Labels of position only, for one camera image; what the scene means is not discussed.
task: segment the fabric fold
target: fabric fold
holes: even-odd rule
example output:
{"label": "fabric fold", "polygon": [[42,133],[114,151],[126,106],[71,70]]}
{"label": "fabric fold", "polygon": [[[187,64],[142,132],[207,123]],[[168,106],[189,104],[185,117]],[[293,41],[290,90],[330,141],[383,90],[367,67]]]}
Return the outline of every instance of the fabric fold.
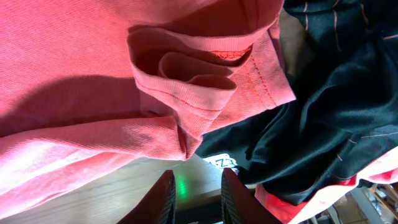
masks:
{"label": "fabric fold", "polygon": [[267,32],[281,7],[8,2],[0,218],[139,157],[187,160],[202,134],[294,100]]}
{"label": "fabric fold", "polygon": [[296,206],[269,194],[262,185],[257,185],[255,196],[282,223],[300,223],[332,206],[344,194],[358,186],[360,179],[377,184],[397,182],[398,166],[395,162],[397,157],[398,147],[395,147],[370,163],[351,179],[322,188],[308,202]]}

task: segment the clothing pile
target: clothing pile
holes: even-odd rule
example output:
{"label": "clothing pile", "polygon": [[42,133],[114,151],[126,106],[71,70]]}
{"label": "clothing pile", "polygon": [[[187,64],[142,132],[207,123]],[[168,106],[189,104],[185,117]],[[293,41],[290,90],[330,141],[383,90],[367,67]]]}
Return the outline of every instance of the clothing pile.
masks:
{"label": "clothing pile", "polygon": [[[284,223],[398,181],[394,1],[8,1],[0,219],[140,157],[237,168]],[[290,84],[282,7],[317,55]]]}

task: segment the pink shirt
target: pink shirt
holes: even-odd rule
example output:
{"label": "pink shirt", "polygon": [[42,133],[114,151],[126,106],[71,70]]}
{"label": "pink shirt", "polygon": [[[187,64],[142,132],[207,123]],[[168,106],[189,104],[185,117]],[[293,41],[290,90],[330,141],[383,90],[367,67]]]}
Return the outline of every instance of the pink shirt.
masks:
{"label": "pink shirt", "polygon": [[0,218],[295,99],[282,0],[10,0],[1,13]]}

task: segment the stitching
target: stitching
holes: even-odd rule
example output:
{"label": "stitching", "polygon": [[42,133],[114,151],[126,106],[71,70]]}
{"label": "stitching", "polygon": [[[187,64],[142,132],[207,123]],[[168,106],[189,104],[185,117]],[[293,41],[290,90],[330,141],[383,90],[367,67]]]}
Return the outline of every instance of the stitching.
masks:
{"label": "stitching", "polygon": [[337,157],[341,160],[341,161],[343,161],[343,159],[338,155],[338,154],[336,154],[337,155]]}
{"label": "stitching", "polygon": [[219,58],[222,59],[226,59],[226,58],[236,58],[236,57],[240,57],[242,55],[244,55],[246,52],[248,52],[249,50],[251,50],[251,46],[249,46],[248,48],[244,49],[244,50],[240,50],[240,51],[220,51],[220,50],[214,50],[211,53],[215,54],[216,56],[218,56]]}
{"label": "stitching", "polygon": [[389,36],[389,37],[383,37],[383,40],[393,39],[393,38],[396,38],[396,37],[398,37],[398,34],[392,35],[392,36]]}
{"label": "stitching", "polygon": [[250,81],[251,85],[253,86],[254,92],[256,93],[257,97],[260,99],[260,101],[261,101],[261,103],[264,105],[264,107],[265,107],[267,110],[269,110],[268,106],[265,104],[265,102],[262,100],[262,98],[260,97],[259,93],[257,92],[256,87],[255,87],[253,81],[251,80],[250,75],[249,75],[249,72],[248,72],[248,68],[246,68],[246,66],[243,66],[243,67],[244,67],[246,73],[248,74],[249,81]]}
{"label": "stitching", "polygon": [[337,46],[337,50],[341,51],[341,48],[338,44],[338,36],[337,36],[337,12],[335,10],[333,10],[333,13],[335,15],[335,37],[336,37],[336,46]]}
{"label": "stitching", "polygon": [[262,84],[264,85],[264,87],[265,87],[265,89],[266,89],[266,93],[267,93],[268,97],[271,99],[271,101],[273,102],[273,104],[276,106],[276,103],[275,103],[274,99],[272,98],[271,94],[269,93],[269,90],[268,90],[268,88],[267,88],[267,85],[265,84],[264,80],[262,79],[260,70],[257,68],[257,65],[256,65],[256,63],[254,62],[253,57],[250,56],[250,59],[252,60],[253,65],[254,65],[254,68],[256,68],[257,73],[258,73],[258,75],[260,76],[261,82],[262,82]]}
{"label": "stitching", "polygon": [[353,178],[353,176],[355,176],[355,174],[352,175],[351,177],[338,177],[338,176],[336,176],[335,174],[332,174],[332,176],[333,176],[333,177],[336,177],[336,178],[339,179],[339,180],[344,181],[344,180],[350,180],[351,178]]}
{"label": "stitching", "polygon": [[183,102],[183,103],[185,103],[186,105],[191,106],[191,107],[193,107],[193,108],[196,108],[196,109],[199,109],[199,110],[203,110],[203,111],[210,111],[210,112],[220,112],[220,111],[222,111],[222,110],[208,110],[208,109],[203,109],[203,108],[199,108],[199,107],[193,106],[193,105],[189,104],[188,102],[186,102],[186,101],[184,101],[184,100],[182,100],[182,99],[180,99],[180,98],[174,96],[173,94],[167,93],[167,92],[162,91],[162,90],[156,90],[156,89],[153,89],[153,88],[148,88],[148,87],[144,86],[143,84],[141,84],[141,83],[138,81],[138,79],[136,79],[136,82],[137,82],[138,84],[140,84],[140,86],[142,86],[142,87],[144,87],[144,88],[146,88],[146,89],[148,89],[148,90],[154,90],[154,91],[158,91],[158,92],[161,92],[161,93],[165,93],[165,94],[167,94],[167,95],[170,95],[170,96],[172,96],[172,97],[174,97],[174,98],[180,100],[181,102]]}
{"label": "stitching", "polygon": [[334,8],[334,7],[337,5],[338,1],[339,1],[339,0],[337,0],[337,1],[336,1],[336,3],[333,5],[333,7],[332,7],[332,8]]}
{"label": "stitching", "polygon": [[[305,2],[304,13],[307,11],[308,2]],[[305,30],[308,30],[308,14],[305,13]]]}
{"label": "stitching", "polygon": [[397,132],[394,133],[389,133],[389,134],[377,134],[377,135],[373,135],[373,136],[362,136],[361,138],[371,138],[371,137],[378,137],[378,136],[387,136],[387,135],[391,135],[391,134],[398,134]]}
{"label": "stitching", "polygon": [[240,51],[221,51],[221,50],[214,50],[211,52],[194,52],[191,53],[193,56],[198,57],[198,58],[211,58],[211,59],[234,59],[243,56],[246,52],[251,50],[251,46],[244,50]]}
{"label": "stitching", "polygon": [[305,2],[305,7],[304,7],[304,11],[303,12],[307,11],[307,7],[308,7],[308,2]]}
{"label": "stitching", "polygon": [[363,19],[365,20],[366,25],[369,25],[369,20],[368,20],[368,18],[367,18],[366,15],[365,15],[365,9],[364,9],[364,7],[363,7],[363,4],[361,4],[361,8],[362,8],[362,16],[363,16]]}

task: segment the white label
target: white label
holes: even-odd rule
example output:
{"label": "white label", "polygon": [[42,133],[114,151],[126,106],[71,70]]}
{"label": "white label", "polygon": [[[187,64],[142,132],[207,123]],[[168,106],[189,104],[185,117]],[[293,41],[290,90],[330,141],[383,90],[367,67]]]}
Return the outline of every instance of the white label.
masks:
{"label": "white label", "polygon": [[210,156],[207,158],[204,158],[206,162],[209,162],[210,164],[216,166],[219,169],[224,169],[224,168],[233,168],[237,166],[236,160],[231,158],[227,153],[223,153],[220,155],[216,156]]}

